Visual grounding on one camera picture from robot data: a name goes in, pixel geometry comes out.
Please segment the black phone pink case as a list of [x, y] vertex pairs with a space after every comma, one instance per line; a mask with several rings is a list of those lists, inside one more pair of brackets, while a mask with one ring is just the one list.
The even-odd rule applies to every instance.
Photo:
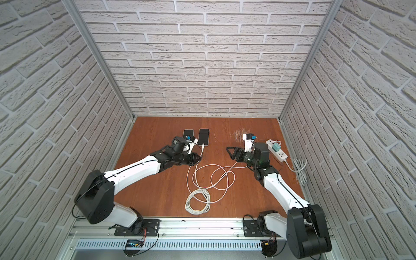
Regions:
[[210, 130], [202, 128], [199, 130], [198, 145], [208, 146], [209, 145]]

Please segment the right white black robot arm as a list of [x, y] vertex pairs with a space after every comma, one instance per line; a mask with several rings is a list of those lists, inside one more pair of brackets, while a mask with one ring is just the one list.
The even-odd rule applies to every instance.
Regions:
[[244, 221], [246, 236], [278, 235], [286, 240], [297, 259], [314, 258], [332, 250], [323, 209], [299, 196], [271, 166], [270, 154], [280, 162], [287, 162], [288, 158], [277, 141], [269, 139], [265, 143], [255, 143], [251, 149], [227, 147], [226, 150], [231, 159], [247, 164], [255, 179], [277, 199], [287, 214], [283, 217], [275, 210], [263, 211], [256, 219]]

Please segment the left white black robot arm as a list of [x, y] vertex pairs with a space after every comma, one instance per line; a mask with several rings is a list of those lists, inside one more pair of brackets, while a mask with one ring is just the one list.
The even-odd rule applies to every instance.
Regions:
[[193, 151], [197, 145], [197, 140], [175, 137], [171, 145], [130, 165], [107, 172], [90, 172], [74, 198], [74, 206], [83, 216], [73, 216], [76, 219], [86, 219], [90, 224], [111, 222], [131, 230], [141, 228], [142, 216], [136, 210], [115, 202], [115, 195], [128, 186], [173, 166], [198, 164], [202, 156]]

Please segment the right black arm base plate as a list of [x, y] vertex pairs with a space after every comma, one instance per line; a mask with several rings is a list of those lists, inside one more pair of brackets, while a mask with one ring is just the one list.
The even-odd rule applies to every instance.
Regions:
[[246, 214], [242, 220], [245, 237], [283, 237], [286, 239], [287, 219], [277, 211], [260, 212], [257, 218]]

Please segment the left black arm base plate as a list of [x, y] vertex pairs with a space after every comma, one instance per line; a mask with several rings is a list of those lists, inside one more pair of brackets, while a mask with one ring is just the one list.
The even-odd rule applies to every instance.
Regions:
[[146, 236], [157, 237], [160, 226], [160, 219], [144, 219], [141, 222], [135, 223], [132, 227], [122, 227], [117, 225], [115, 228], [115, 236]]

